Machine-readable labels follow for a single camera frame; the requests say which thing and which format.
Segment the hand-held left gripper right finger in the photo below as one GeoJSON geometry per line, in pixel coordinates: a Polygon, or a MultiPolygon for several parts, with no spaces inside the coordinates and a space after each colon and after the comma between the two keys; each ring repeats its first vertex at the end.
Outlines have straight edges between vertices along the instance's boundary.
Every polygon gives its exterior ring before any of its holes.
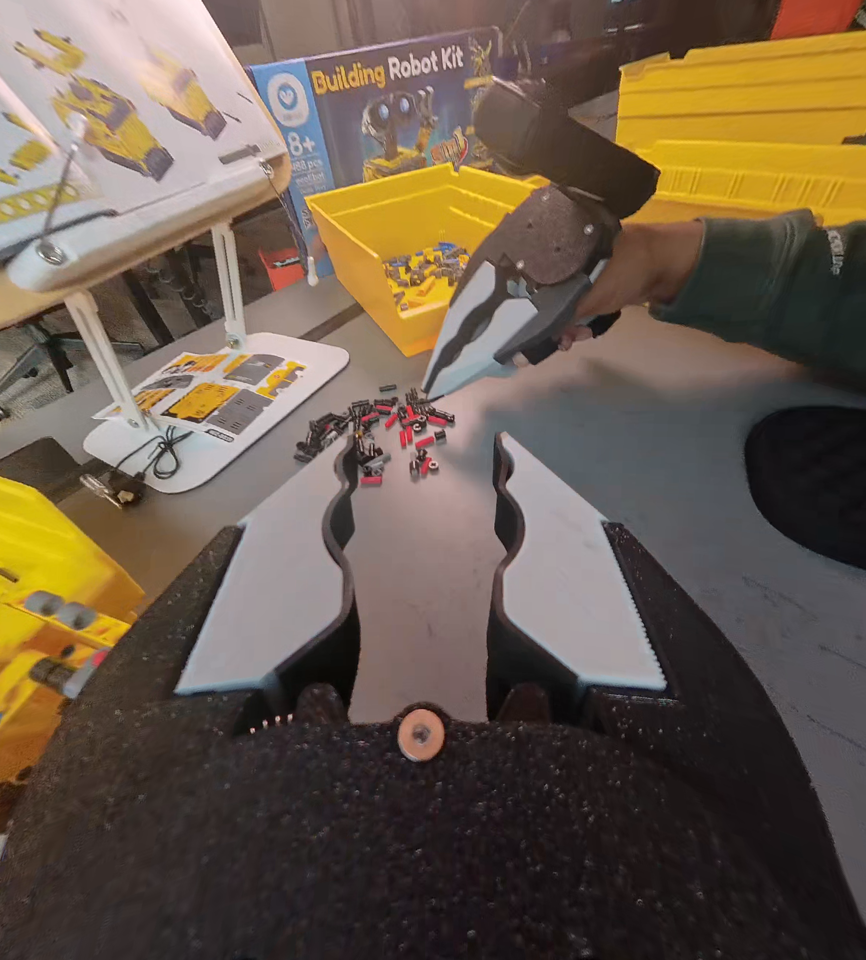
{"type": "Polygon", "coordinates": [[[653,697],[667,678],[609,536],[609,521],[510,433],[494,438],[494,532],[506,553],[487,623],[487,716],[538,688],[555,721],[589,690],[653,697]]]}

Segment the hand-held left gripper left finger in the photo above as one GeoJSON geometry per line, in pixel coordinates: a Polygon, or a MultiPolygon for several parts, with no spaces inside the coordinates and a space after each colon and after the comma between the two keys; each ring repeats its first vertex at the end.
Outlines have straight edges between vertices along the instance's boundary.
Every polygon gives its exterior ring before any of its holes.
{"type": "Polygon", "coordinates": [[[327,685],[350,708],[361,630],[344,550],[358,453],[354,437],[333,443],[240,521],[175,695],[257,693],[285,717],[327,685]]]}

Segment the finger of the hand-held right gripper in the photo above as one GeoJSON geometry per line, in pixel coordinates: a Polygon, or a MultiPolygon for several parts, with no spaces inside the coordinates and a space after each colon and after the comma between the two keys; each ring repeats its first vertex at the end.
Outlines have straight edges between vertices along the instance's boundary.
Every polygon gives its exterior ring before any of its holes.
{"type": "Polygon", "coordinates": [[[496,355],[527,323],[537,315],[532,301],[526,297],[505,299],[477,336],[466,342],[449,363],[441,366],[431,380],[431,397],[439,399],[457,392],[483,378],[506,376],[512,362],[501,362],[496,355]]]}
{"type": "Polygon", "coordinates": [[[496,268],[487,260],[463,277],[439,330],[439,338],[422,381],[427,396],[448,396],[481,378],[495,374],[497,347],[474,345],[477,331],[488,327],[501,303],[496,268]]]}

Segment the pile of small lego pins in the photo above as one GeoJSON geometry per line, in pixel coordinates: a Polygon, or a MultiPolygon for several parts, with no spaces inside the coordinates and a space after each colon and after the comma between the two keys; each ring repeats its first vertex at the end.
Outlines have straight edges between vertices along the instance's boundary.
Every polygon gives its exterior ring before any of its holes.
{"type": "Polygon", "coordinates": [[[332,446],[342,446],[355,465],[359,484],[378,488],[395,450],[400,450],[412,480],[439,474],[438,453],[447,444],[455,416],[415,388],[403,396],[395,389],[394,384],[382,386],[376,399],[358,399],[310,419],[293,449],[294,461],[306,466],[332,446]]]}

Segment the lego instruction booklet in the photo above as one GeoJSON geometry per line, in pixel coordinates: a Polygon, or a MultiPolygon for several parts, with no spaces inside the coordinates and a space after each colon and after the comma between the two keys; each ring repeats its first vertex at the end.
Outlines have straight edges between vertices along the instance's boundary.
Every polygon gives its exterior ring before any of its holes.
{"type": "Polygon", "coordinates": [[[53,233],[200,186],[283,138],[205,2],[0,1],[0,266],[53,233]]]}

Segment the person's right forearm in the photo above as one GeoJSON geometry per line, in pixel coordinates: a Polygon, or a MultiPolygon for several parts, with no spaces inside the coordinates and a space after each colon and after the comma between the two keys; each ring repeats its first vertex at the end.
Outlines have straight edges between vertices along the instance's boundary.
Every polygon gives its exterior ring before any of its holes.
{"type": "Polygon", "coordinates": [[[705,218],[690,277],[649,311],[866,392],[866,221],[705,218]]]}

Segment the heap of mixed lego parts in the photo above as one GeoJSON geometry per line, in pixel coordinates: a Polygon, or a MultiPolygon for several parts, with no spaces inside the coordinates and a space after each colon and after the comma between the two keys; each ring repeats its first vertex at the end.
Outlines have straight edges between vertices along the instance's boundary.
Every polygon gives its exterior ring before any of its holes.
{"type": "Polygon", "coordinates": [[[439,242],[382,262],[398,313],[427,306],[448,305],[463,278],[469,251],[452,242],[439,242]]]}

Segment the lego sticker sheet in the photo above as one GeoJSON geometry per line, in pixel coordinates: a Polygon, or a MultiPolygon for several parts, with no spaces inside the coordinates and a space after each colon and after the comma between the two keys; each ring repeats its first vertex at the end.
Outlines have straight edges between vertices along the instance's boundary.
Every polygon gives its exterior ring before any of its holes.
{"type": "Polygon", "coordinates": [[[133,391],[139,411],[163,426],[232,441],[307,367],[270,353],[186,353],[133,391]]]}

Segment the lego set box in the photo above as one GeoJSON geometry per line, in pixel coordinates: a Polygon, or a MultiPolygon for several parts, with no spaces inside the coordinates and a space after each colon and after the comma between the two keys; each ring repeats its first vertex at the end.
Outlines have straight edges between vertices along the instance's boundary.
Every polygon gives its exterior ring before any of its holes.
{"type": "Polygon", "coordinates": [[[299,254],[334,273],[307,199],[437,164],[494,172],[473,114],[503,54],[495,26],[247,67],[285,139],[299,254]]]}

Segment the red printed box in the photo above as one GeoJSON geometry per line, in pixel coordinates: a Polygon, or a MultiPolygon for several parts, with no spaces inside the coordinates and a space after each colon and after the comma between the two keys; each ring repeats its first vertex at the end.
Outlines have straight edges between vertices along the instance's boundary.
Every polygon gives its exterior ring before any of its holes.
{"type": "Polygon", "coordinates": [[[305,261],[297,247],[286,246],[276,249],[260,247],[258,256],[273,292],[306,281],[305,261]]]}

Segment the orange plastic item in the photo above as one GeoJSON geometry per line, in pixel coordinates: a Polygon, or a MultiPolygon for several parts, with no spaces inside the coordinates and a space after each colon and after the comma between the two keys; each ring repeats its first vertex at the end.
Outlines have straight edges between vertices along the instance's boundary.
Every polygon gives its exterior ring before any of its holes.
{"type": "Polygon", "coordinates": [[[803,39],[845,32],[863,1],[779,1],[770,41],[803,39]]]}

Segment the black office chair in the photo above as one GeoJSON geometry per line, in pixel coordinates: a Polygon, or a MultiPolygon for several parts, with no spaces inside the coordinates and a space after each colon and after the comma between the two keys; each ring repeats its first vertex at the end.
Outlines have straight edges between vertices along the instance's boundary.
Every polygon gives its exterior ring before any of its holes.
{"type": "MultiPolygon", "coordinates": [[[[82,354],[93,357],[92,349],[79,334],[73,331],[53,331],[45,325],[59,311],[58,307],[33,315],[20,321],[9,330],[21,331],[30,341],[30,345],[22,350],[12,365],[0,377],[0,399],[20,381],[36,378],[42,370],[52,371],[59,379],[59,383],[67,394],[74,390],[69,372],[75,363],[72,354],[82,354]]],[[[0,423],[10,418],[10,413],[0,403],[0,423]]]]}

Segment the metal page holder clip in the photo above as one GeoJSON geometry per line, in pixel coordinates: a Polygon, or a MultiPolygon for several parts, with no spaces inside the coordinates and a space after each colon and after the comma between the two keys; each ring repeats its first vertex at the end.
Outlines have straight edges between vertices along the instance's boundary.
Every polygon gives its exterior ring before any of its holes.
{"type": "Polygon", "coordinates": [[[58,181],[53,188],[42,229],[33,245],[36,254],[50,266],[60,266],[65,262],[65,254],[50,237],[54,229],[56,211],[62,205],[65,189],[71,181],[74,165],[85,146],[87,130],[88,124],[85,116],[81,113],[74,113],[70,126],[71,144],[65,155],[58,181]]]}

